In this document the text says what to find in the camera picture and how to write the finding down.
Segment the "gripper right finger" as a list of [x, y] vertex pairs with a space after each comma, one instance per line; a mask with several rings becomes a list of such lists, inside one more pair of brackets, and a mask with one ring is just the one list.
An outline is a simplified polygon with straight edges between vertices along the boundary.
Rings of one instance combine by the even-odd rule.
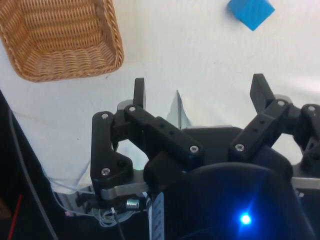
[[233, 140], [229, 152], [237, 159], [249, 161], [262, 146], [272, 147], [281, 134], [293, 136], [302, 152], [300, 167], [312, 177], [320, 176], [320, 107], [294, 106], [276, 98], [265, 76], [255, 73], [250, 98], [257, 115]]

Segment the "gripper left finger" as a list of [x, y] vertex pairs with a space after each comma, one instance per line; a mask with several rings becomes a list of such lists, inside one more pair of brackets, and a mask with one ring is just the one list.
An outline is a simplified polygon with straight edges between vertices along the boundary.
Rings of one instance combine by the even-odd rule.
[[157, 191], [178, 181], [204, 163], [203, 146], [162, 117], [145, 110], [145, 80], [136, 78], [132, 103], [115, 114], [98, 112], [92, 118], [90, 177], [94, 190], [119, 186], [133, 177], [132, 160], [117, 152], [129, 140], [148, 158], [143, 183]]

